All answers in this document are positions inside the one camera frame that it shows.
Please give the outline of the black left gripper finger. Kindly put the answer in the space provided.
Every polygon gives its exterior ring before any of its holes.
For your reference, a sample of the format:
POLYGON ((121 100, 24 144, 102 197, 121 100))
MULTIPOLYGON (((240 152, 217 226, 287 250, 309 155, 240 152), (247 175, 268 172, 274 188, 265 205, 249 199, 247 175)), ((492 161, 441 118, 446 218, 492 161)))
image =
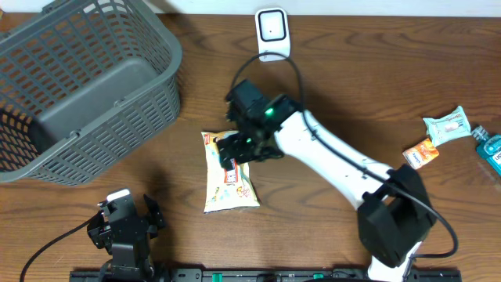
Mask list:
POLYGON ((143 195, 148 212, 143 216, 149 231, 158 231, 164 228, 164 216, 159 204, 147 196, 143 195))
POLYGON ((103 213, 98 211, 94 215, 89 224, 87 225, 87 234, 91 239, 92 243, 98 248, 105 248, 107 238, 106 238, 106 223, 103 218, 103 213))

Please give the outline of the yellow snack bag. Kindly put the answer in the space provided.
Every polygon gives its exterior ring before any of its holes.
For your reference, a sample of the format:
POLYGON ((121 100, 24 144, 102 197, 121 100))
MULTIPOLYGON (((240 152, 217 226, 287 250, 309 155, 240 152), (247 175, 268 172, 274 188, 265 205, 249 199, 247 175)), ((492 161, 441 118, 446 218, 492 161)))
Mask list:
POLYGON ((201 132, 204 139, 207 162, 207 189, 204 213, 219 212, 235 208, 258 208, 260 203, 250 181, 248 164, 232 161, 232 169, 220 165, 216 142, 236 131, 201 132))

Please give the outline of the teal wet wipes pack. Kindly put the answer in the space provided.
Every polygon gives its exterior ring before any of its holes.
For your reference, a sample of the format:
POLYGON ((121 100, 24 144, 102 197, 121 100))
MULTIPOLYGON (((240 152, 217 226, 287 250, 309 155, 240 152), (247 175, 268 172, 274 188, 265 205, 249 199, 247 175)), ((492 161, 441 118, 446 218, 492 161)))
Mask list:
POLYGON ((461 106, 441 118, 424 117, 427 134, 434 146, 471 135, 470 122, 461 106))

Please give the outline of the blue mouthwash bottle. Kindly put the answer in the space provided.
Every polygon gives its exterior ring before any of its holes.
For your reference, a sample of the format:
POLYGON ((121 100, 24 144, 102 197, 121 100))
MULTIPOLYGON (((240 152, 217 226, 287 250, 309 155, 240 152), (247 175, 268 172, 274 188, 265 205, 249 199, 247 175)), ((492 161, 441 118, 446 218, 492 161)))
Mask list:
POLYGON ((501 173, 500 169, 500 139, 499 134, 490 135, 481 125, 471 132, 472 136, 477 140, 478 145, 476 152, 478 155, 486 160, 491 167, 497 172, 501 173))

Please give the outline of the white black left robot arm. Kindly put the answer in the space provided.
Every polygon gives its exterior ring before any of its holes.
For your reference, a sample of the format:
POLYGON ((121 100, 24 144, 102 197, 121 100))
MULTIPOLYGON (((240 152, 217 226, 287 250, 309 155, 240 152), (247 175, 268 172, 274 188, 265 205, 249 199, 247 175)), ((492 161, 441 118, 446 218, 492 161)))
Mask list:
POLYGON ((98 249, 112 259, 97 276, 98 281, 155 281, 157 268, 150 256, 150 240, 166 226, 158 203, 143 196, 148 212, 139 215, 130 190, 108 194, 100 211, 87 225, 87 234, 98 249))

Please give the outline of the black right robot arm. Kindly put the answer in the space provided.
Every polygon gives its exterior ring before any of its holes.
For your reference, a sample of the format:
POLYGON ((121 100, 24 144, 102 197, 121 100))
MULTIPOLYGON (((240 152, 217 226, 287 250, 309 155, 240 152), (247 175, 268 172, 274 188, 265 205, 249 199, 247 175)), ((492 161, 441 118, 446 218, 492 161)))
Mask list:
POLYGON ((357 213, 359 239, 371 254, 367 276, 405 281, 412 260, 435 224, 423 180, 407 164, 393 169, 358 152, 326 130, 298 102, 264 96, 248 80, 225 98, 237 132, 217 142, 227 170, 252 161, 291 156, 333 185, 357 213))

